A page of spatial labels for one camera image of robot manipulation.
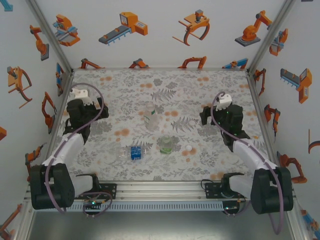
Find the floral tablecloth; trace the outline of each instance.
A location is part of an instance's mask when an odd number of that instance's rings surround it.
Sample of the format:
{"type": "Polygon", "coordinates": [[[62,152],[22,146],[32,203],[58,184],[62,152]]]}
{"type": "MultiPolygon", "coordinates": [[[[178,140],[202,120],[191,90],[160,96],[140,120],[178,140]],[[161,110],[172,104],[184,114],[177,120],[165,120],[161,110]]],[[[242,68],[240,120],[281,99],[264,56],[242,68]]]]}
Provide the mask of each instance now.
{"type": "MultiPolygon", "coordinates": [[[[266,152],[244,71],[77,70],[73,82],[99,88],[109,118],[91,125],[88,141],[69,169],[72,176],[97,173],[100,180],[198,181],[219,180],[230,172],[249,175],[243,161],[224,145],[218,128],[201,125],[199,113],[220,91],[230,94],[233,103],[243,107],[243,129],[254,145],[266,152]],[[159,117],[158,129],[153,132],[146,129],[143,120],[147,102],[155,104],[159,117]],[[173,138],[170,155],[159,151],[164,134],[173,138]],[[186,150],[187,145],[192,146],[191,151],[186,150]],[[116,149],[125,146],[144,146],[149,153],[140,160],[117,160],[116,149]]],[[[98,104],[93,89],[77,88],[88,89],[98,104]]],[[[67,118],[64,110],[56,145],[62,139],[67,118]]]]}

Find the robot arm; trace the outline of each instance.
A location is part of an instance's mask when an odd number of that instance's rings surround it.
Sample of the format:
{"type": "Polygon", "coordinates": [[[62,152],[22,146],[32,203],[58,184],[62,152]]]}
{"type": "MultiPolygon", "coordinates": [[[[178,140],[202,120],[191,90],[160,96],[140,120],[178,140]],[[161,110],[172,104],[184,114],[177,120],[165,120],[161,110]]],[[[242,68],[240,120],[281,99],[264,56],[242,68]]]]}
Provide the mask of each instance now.
{"type": "MultiPolygon", "coordinates": [[[[233,196],[237,193],[251,200],[253,209],[257,214],[279,212],[280,199],[276,180],[266,164],[274,170],[280,182],[284,211],[293,208],[293,194],[291,187],[291,175],[287,168],[278,167],[267,159],[253,144],[250,137],[242,130],[243,108],[232,104],[230,95],[218,97],[218,105],[213,107],[213,117],[219,126],[237,137],[234,139],[221,131],[224,144],[230,151],[237,154],[252,172],[253,179],[242,173],[226,173],[221,179],[222,192],[225,196],[233,196]]],[[[205,107],[200,113],[202,125],[207,124],[207,118],[211,116],[211,109],[205,107]]]]}
{"type": "MultiPolygon", "coordinates": [[[[81,151],[90,134],[90,125],[81,129],[79,132],[70,137],[70,135],[81,126],[89,123],[97,116],[100,109],[96,109],[92,101],[91,104],[85,105],[83,99],[88,100],[87,91],[79,91],[82,95],[68,102],[66,110],[69,113],[69,119],[66,121],[65,129],[61,143],[53,151],[58,155],[52,154],[42,165],[34,166],[30,171],[30,191],[31,202],[34,209],[50,209],[55,206],[48,194],[45,185],[45,172],[52,159],[54,159],[49,170],[49,184],[52,195],[60,208],[70,207],[76,196],[92,191],[99,191],[99,180],[95,174],[78,175],[71,178],[68,168],[72,165],[74,159],[81,151]]],[[[101,98],[97,99],[100,107],[102,106],[101,98]]],[[[103,107],[102,113],[98,119],[108,118],[108,108],[103,107]]]]}

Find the plastic water bottle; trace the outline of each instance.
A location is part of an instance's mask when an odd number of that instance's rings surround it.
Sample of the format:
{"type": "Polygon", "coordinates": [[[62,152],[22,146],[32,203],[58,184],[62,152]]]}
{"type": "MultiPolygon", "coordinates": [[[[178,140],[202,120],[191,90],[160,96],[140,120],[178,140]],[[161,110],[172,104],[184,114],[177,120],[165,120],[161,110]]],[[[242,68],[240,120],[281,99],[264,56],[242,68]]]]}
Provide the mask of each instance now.
{"type": "Polygon", "coordinates": [[[152,102],[148,102],[146,104],[143,117],[145,127],[149,131],[154,131],[158,126],[158,116],[155,110],[155,105],[152,102]]]}
{"type": "Polygon", "coordinates": [[[117,149],[117,157],[119,160],[137,160],[142,159],[148,150],[142,146],[127,146],[117,149]]]}
{"type": "Polygon", "coordinates": [[[162,154],[170,154],[172,153],[173,141],[172,138],[166,134],[160,140],[160,153],[162,154]]]}

